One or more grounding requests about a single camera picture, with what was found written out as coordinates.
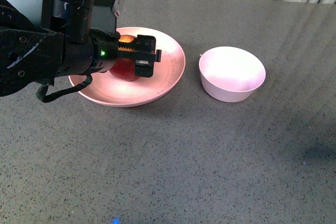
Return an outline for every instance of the gray countertop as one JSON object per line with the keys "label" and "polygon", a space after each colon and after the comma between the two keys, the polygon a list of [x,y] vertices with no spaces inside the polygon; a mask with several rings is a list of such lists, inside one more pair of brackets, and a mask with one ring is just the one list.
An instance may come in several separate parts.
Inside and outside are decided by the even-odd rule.
{"label": "gray countertop", "polygon": [[[38,84],[0,98],[0,223],[334,223],[336,7],[252,0],[126,0],[119,27],[180,43],[185,72],[134,108]],[[233,46],[266,81],[239,103],[202,88],[198,60]],[[59,78],[52,90],[69,87]]]}

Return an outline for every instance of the red apple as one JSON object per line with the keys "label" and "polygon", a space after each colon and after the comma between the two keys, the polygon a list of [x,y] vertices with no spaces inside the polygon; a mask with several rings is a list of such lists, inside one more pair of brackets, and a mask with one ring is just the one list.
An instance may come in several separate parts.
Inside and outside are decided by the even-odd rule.
{"label": "red apple", "polygon": [[[131,42],[135,37],[132,35],[121,35],[120,42]],[[124,51],[132,51],[131,49],[122,49]],[[123,81],[135,81],[139,76],[134,74],[135,65],[132,59],[117,58],[115,64],[110,69],[110,73]]]}

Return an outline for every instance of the black cable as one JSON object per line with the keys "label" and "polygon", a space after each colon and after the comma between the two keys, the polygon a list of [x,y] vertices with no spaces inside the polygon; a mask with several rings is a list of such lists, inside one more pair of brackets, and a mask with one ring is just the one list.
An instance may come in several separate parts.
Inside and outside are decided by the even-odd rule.
{"label": "black cable", "polygon": [[71,88],[68,88],[68,89],[63,89],[63,90],[57,91],[57,92],[49,94],[49,95],[46,95],[49,86],[42,84],[41,87],[39,87],[38,91],[36,92],[36,97],[41,102],[44,102],[44,103],[52,102],[52,101],[55,101],[57,98],[60,98],[63,95],[75,93],[75,92],[78,92],[78,91],[86,88],[88,85],[91,84],[91,82],[92,82],[92,76],[88,75],[88,76],[86,76],[85,81],[83,81],[82,83],[79,83],[79,84],[77,84],[77,85],[75,85]]}

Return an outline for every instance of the pink plate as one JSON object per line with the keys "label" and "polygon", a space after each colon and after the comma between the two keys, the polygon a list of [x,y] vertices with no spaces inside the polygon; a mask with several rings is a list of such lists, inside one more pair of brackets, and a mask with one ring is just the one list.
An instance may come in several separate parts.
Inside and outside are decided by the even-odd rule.
{"label": "pink plate", "polygon": [[[152,35],[156,38],[156,48],[162,50],[161,62],[154,65],[151,78],[141,77],[136,81],[122,81],[109,71],[92,74],[92,84],[79,93],[85,98],[106,106],[132,107],[152,102],[167,94],[180,80],[185,68],[182,47],[172,37],[160,31],[141,28],[118,28],[121,35]],[[84,81],[85,76],[69,76],[71,84]]]}

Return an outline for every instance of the white bowl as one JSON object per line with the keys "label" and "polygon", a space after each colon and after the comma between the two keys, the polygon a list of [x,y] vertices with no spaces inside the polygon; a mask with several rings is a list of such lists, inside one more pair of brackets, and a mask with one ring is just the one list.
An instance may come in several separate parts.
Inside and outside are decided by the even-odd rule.
{"label": "white bowl", "polygon": [[266,71],[253,54],[235,47],[216,47],[199,61],[205,91],[223,102],[248,98],[265,80]]}

